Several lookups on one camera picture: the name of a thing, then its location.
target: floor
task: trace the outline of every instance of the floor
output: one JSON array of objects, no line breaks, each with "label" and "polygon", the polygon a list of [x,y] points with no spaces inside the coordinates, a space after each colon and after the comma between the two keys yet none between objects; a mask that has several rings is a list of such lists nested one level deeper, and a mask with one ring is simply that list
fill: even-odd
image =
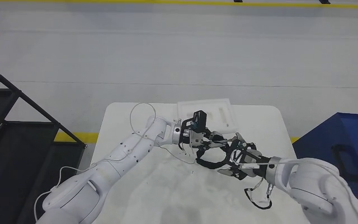
[{"label": "floor", "polygon": [[[355,9],[0,3],[0,73],[73,132],[112,102],[230,98],[300,137],[358,112],[357,58]],[[9,118],[43,120],[21,102]]]}]

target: table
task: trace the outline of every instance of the table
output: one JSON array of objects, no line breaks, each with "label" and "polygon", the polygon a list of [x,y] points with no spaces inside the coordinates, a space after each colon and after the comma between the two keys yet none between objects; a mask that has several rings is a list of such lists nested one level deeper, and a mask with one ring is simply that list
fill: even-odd
[{"label": "table", "polygon": [[[135,104],[115,102],[107,107],[92,162],[103,158],[131,134],[129,113]],[[176,104],[152,105],[158,115],[168,120],[177,116]],[[237,117],[237,131],[247,142],[254,142],[263,155],[295,158],[277,108],[232,107]],[[150,106],[139,105],[133,112],[134,128],[144,128],[152,114]],[[177,146],[167,148],[186,161],[194,160],[193,155],[185,155]],[[204,156],[206,160],[219,161],[224,154],[217,149],[209,150]],[[271,209],[260,210],[251,204],[243,189],[252,188],[259,180],[259,177],[247,177],[239,181],[198,164],[189,165],[156,147],[114,185],[94,223],[309,223],[301,206],[276,188],[271,196]],[[255,192],[264,196],[266,188],[264,181]]]}]

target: white cable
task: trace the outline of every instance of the white cable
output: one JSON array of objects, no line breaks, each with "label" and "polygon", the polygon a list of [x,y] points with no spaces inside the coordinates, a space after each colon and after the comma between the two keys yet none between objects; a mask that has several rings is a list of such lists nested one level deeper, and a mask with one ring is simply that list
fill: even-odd
[{"label": "white cable", "polygon": [[258,188],[262,182],[263,182],[263,178],[261,178],[261,180],[252,188],[252,191],[254,191],[256,188]]},{"label": "white cable", "polygon": [[186,164],[194,164],[195,163],[195,160],[194,160],[194,162],[187,162],[187,161],[184,161],[184,160],[182,160],[181,158],[178,158],[178,157],[176,157],[174,154],[172,154],[167,148],[164,148],[165,150],[167,150],[167,152],[169,152],[170,153],[170,155],[172,155],[174,158],[176,158],[176,159],[178,159],[178,160],[180,160],[180,161],[182,161],[182,162],[185,162]]},{"label": "white cable", "polygon": [[49,190],[48,192],[44,192],[44,193],[42,193],[42,194],[40,194],[37,198],[36,198],[36,201],[35,201],[35,204],[34,204],[34,216],[35,216],[35,220],[36,220],[36,222],[38,221],[38,219],[37,219],[37,213],[36,213],[36,204],[37,204],[37,201],[43,196],[43,195],[45,195],[45,194],[48,194],[48,193],[51,193],[53,190],[55,190],[59,185],[60,185],[60,183],[61,183],[61,177],[62,177],[62,170],[64,169],[64,168],[69,168],[69,169],[72,169],[72,170],[77,170],[77,171],[79,171],[79,172],[85,172],[85,171],[87,171],[87,170],[89,170],[89,169],[92,169],[92,168],[94,168],[95,166],[97,166],[97,164],[92,164],[91,166],[89,166],[87,169],[85,169],[85,170],[79,170],[79,169],[76,169],[76,168],[73,168],[73,167],[70,167],[70,166],[63,166],[63,167],[61,167],[61,169],[60,169],[60,174],[59,174],[59,178],[58,178],[58,183],[57,183],[57,185],[56,186],[54,186],[53,188],[51,188],[51,190]]},{"label": "white cable", "polygon": [[[143,133],[143,135],[138,134],[137,131],[134,130],[133,124],[132,124],[132,113],[133,113],[134,109],[135,109],[138,105],[140,105],[140,104],[147,104],[147,105],[151,106],[152,109],[153,109],[153,111],[154,111],[153,123],[150,124],[150,126],[147,128],[147,130],[145,130],[145,132]],[[163,149],[165,149],[167,152],[169,152],[170,155],[172,155],[174,158],[176,158],[176,159],[178,159],[178,160],[180,160],[180,161],[182,161],[182,162],[185,162],[186,164],[194,164],[195,161],[194,161],[193,163],[184,161],[184,160],[182,160],[182,159],[176,157],[174,154],[172,154],[167,148],[164,148],[164,147],[160,146],[159,143],[156,142],[155,140],[150,139],[150,138],[148,138],[148,137],[145,137],[146,132],[147,132],[147,131],[151,128],[151,126],[154,124],[154,121],[156,120],[156,118],[157,118],[157,111],[156,111],[156,109],[154,108],[154,106],[153,106],[152,104],[149,104],[149,103],[147,103],[147,102],[140,102],[140,103],[136,104],[136,105],[132,108],[132,110],[130,111],[130,114],[129,114],[129,124],[130,124],[130,128],[132,129],[133,133],[135,133],[136,135],[140,136],[140,140],[135,144],[135,146],[134,146],[133,148],[135,148],[143,138],[149,139],[149,140],[153,141],[154,143],[156,143],[159,148],[163,148]],[[118,161],[124,160],[124,159],[127,157],[127,155],[126,155],[124,158],[121,158],[121,159],[119,159],[119,160],[113,160],[113,159],[110,159],[110,158],[105,158],[105,159],[103,159],[103,160],[109,160],[109,161],[118,162]]]},{"label": "white cable", "polygon": [[[154,119],[153,119],[153,122],[150,124],[150,126],[147,128],[147,130],[145,130],[145,132],[143,133],[143,135],[138,134],[138,133],[134,130],[133,125],[132,125],[132,113],[133,113],[134,109],[135,109],[138,105],[140,105],[140,104],[147,104],[147,105],[151,106],[152,109],[153,109],[153,111],[154,111]],[[157,111],[156,111],[156,109],[153,107],[153,105],[151,105],[151,104],[149,104],[149,103],[147,103],[147,102],[140,102],[140,103],[136,104],[136,105],[132,108],[132,110],[130,111],[130,114],[129,114],[129,124],[130,124],[130,128],[132,129],[133,133],[135,133],[136,135],[140,136],[139,141],[137,141],[137,143],[134,145],[133,148],[135,148],[143,138],[149,139],[149,140],[153,141],[154,143],[156,142],[156,141],[153,140],[153,139],[150,139],[150,138],[148,138],[148,137],[145,137],[146,132],[147,132],[147,131],[151,128],[151,126],[154,124],[156,118],[157,118]],[[114,159],[111,159],[111,158],[103,158],[103,159],[101,159],[100,161],[102,161],[102,160],[108,160],[108,161],[119,162],[119,161],[124,160],[128,155],[129,155],[129,153],[126,154],[125,157],[123,157],[123,158],[121,158],[121,159],[119,159],[119,160],[114,160]]]},{"label": "white cable", "polygon": [[[256,165],[271,165],[271,164],[273,164],[273,165],[279,165],[279,164],[313,164],[313,165],[317,165],[317,166],[323,168],[324,170],[329,172],[332,176],[334,176],[338,180],[338,182],[340,182],[340,184],[344,187],[344,189],[347,191],[349,202],[351,203],[354,212],[358,216],[358,209],[357,209],[357,207],[355,206],[355,204],[354,204],[354,202],[352,200],[352,197],[355,197],[353,195],[353,193],[352,193],[352,190],[350,189],[350,187],[345,182],[343,182],[341,180],[341,177],[339,175],[337,175],[336,173],[334,173],[329,167],[326,167],[326,166],[324,166],[322,164],[319,164],[319,163],[316,163],[316,162],[301,161],[300,159],[294,160],[294,161],[288,161],[288,162],[259,162]],[[237,165],[247,165],[247,164],[245,164],[245,163],[237,163]]]},{"label": "white cable", "polygon": [[48,192],[44,192],[44,193],[40,194],[40,196],[38,196],[38,197],[36,198],[36,201],[35,201],[35,204],[34,204],[34,216],[35,216],[36,222],[38,221],[38,219],[37,219],[37,214],[36,214],[36,204],[37,204],[37,201],[38,201],[43,195],[48,194],[48,193],[51,193],[51,190],[49,190]]}]

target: blue object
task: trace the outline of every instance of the blue object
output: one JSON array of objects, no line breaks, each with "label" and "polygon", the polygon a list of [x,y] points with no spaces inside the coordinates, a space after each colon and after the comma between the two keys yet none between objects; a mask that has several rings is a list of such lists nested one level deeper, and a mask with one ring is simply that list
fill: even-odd
[{"label": "blue object", "polygon": [[334,164],[358,197],[358,114],[337,113],[293,143],[297,158]]}]

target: yellow line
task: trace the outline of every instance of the yellow line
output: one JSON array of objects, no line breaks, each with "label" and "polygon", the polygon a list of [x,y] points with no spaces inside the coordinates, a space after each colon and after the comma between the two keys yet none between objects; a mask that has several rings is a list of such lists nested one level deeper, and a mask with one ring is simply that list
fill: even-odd
[{"label": "yellow line", "polygon": [[[97,143],[98,133],[74,132],[74,135],[86,144]],[[298,139],[298,137],[292,137],[291,142],[294,143]],[[55,142],[74,142],[74,140],[66,133],[59,132],[56,135]]]},{"label": "yellow line", "polygon": [[49,3],[132,3],[132,4],[191,4],[206,6],[250,6],[250,7],[301,7],[301,8],[355,8],[358,4],[319,3],[275,3],[275,2],[201,2],[167,0],[0,0],[0,2],[49,2]]},{"label": "yellow line", "polygon": [[297,141],[299,138],[298,137],[291,137],[291,143],[294,143],[295,141]]}]

